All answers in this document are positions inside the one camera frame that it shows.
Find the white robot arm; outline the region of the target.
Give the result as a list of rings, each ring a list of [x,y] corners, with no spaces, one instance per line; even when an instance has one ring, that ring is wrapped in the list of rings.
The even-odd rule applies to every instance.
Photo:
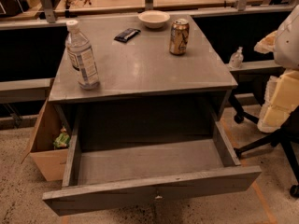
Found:
[[[275,63],[285,68],[282,75],[271,76],[267,81],[259,115],[258,129],[271,133],[279,129],[299,106],[299,6],[275,32],[259,41],[254,50],[272,52]]]

